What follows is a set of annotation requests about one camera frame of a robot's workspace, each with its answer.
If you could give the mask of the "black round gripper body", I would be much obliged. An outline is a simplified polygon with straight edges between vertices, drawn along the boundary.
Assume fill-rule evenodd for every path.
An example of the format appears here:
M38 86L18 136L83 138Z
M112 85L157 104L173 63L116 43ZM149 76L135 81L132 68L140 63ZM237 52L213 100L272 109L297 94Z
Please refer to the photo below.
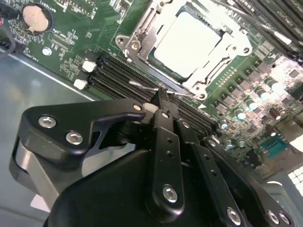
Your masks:
M69 186L47 227L221 227L201 175L178 151L138 150Z

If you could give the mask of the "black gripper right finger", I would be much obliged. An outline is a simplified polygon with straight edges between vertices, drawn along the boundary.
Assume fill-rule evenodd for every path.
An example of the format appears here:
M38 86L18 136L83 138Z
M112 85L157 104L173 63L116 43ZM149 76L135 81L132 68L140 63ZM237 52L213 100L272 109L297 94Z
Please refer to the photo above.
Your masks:
M215 227L294 227L291 215L223 149L218 124L203 116L182 119L175 94L165 95L166 111L173 117L183 156L201 175L214 210Z

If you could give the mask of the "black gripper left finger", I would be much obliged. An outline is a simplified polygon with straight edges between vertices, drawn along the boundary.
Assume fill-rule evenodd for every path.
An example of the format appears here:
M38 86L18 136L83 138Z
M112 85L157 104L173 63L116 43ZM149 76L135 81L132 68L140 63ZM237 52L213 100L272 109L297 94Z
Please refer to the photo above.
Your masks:
M69 186L127 154L180 154L177 128L165 108L166 94L158 91L145 104L125 98L28 108L12 153L17 168L12 174L52 210Z

